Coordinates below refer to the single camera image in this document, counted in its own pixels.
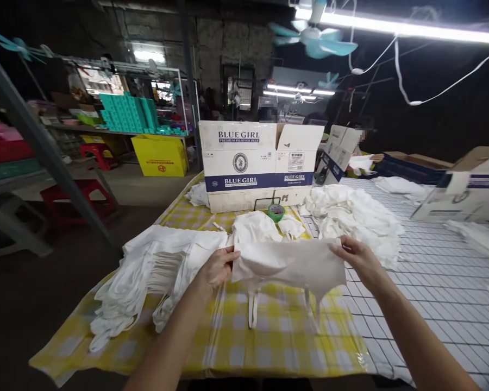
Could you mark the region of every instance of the ceiling fan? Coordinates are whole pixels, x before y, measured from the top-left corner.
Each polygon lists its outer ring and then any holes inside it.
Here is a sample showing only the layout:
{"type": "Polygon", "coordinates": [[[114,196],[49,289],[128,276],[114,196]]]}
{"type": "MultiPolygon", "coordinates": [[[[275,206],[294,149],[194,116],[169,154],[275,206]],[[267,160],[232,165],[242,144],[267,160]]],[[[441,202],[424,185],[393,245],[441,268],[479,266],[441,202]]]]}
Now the ceiling fan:
{"type": "Polygon", "coordinates": [[[280,46],[301,42],[306,46],[306,54],[315,59],[323,59],[330,55],[345,56],[357,49],[356,43],[341,42],[341,31],[332,28],[320,31],[317,28],[326,4],[326,0],[314,0],[311,17],[308,21],[292,21],[292,26],[297,31],[276,23],[270,23],[270,29],[276,33],[275,44],[280,46]]]}

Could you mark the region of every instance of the hand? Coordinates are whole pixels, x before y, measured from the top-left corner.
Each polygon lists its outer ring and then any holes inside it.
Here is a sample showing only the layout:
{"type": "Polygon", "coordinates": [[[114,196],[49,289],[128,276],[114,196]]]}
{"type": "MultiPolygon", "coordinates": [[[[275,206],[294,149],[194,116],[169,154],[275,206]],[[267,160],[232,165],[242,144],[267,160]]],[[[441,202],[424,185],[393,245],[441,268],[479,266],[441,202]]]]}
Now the hand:
{"type": "Polygon", "coordinates": [[[231,263],[241,256],[240,251],[234,252],[234,246],[215,250],[208,258],[206,263],[201,267],[196,275],[201,282],[211,288],[222,284],[232,272],[231,263]]]}
{"type": "Polygon", "coordinates": [[[345,235],[340,240],[342,246],[330,245],[330,250],[353,267],[360,281],[375,298],[387,288],[395,286],[368,246],[345,235]]]}
{"type": "Polygon", "coordinates": [[[373,163],[380,163],[380,162],[382,162],[383,159],[384,159],[384,154],[377,154],[377,155],[373,155],[371,157],[371,160],[373,161],[373,163]]]}

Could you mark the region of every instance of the yellow checkered tablecloth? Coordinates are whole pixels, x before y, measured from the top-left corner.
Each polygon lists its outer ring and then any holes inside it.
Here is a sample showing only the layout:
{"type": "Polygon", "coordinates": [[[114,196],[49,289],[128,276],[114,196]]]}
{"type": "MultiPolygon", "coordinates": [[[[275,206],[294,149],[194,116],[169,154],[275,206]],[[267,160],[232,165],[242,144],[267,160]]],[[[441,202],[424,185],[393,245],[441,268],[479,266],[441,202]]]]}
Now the yellow checkered tablecloth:
{"type": "MultiPolygon", "coordinates": [[[[212,223],[216,222],[230,232],[235,217],[246,212],[213,215],[208,208],[192,206],[183,197],[193,184],[203,179],[203,174],[196,176],[156,224],[215,230],[212,223]]],[[[299,218],[289,207],[286,213],[299,218]]],[[[311,236],[305,233],[303,238],[311,239],[311,236]]],[[[90,323],[100,307],[94,295],[111,275],[82,299],[49,343],[29,361],[58,386],[75,371],[88,368],[129,375],[156,338],[152,313],[161,296],[147,295],[141,317],[132,329],[111,339],[101,351],[89,352],[93,336],[90,323]]],[[[321,303],[319,335],[306,308],[302,289],[270,284],[261,289],[258,299],[257,327],[250,330],[248,294],[244,286],[226,282],[214,293],[194,337],[184,378],[332,377],[367,372],[366,345],[338,288],[321,303]]],[[[312,309],[315,312],[313,297],[312,309]]]]}

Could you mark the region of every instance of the white grid table cover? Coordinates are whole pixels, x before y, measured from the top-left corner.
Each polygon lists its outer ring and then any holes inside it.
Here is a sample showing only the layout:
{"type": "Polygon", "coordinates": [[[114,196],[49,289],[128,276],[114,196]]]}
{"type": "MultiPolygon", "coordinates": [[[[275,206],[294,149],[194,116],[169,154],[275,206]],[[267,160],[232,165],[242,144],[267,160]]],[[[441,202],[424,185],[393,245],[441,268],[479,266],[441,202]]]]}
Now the white grid table cover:
{"type": "MultiPolygon", "coordinates": [[[[400,218],[406,231],[401,255],[406,259],[388,272],[391,279],[475,382],[489,390],[489,258],[442,223],[410,221],[416,208],[403,203],[404,197],[369,180],[343,178],[341,184],[363,188],[400,218]]],[[[302,219],[318,237],[313,218],[302,219]]],[[[347,286],[341,290],[373,360],[368,370],[414,384],[379,305],[351,266],[346,267],[347,286]]]]}

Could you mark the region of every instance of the red plastic stool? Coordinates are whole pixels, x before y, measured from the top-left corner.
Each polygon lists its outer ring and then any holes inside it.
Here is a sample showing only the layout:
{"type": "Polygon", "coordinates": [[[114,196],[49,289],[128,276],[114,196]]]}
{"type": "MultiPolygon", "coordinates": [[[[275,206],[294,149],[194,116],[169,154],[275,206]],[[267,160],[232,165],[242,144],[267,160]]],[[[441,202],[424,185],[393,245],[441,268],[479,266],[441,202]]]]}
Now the red plastic stool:
{"type": "MultiPolygon", "coordinates": [[[[102,185],[96,179],[77,179],[76,185],[80,188],[83,196],[89,201],[89,204],[98,214],[100,219],[104,219],[109,214],[117,209],[116,203],[112,196],[103,188],[102,185]],[[104,200],[93,201],[90,199],[90,194],[94,190],[99,190],[105,197],[104,200]]],[[[59,185],[51,186],[40,192],[43,202],[45,203],[47,210],[51,213],[57,226],[61,229],[66,229],[72,224],[86,224],[84,218],[81,217],[79,212],[68,203],[58,203],[60,207],[57,208],[55,201],[67,200],[69,197],[59,185]]]]}
{"type": "Polygon", "coordinates": [[[98,167],[102,171],[109,171],[113,169],[113,165],[119,165],[118,160],[114,157],[112,150],[107,144],[84,144],[80,146],[80,153],[82,157],[89,157],[88,154],[94,155],[98,162],[98,167]]]}

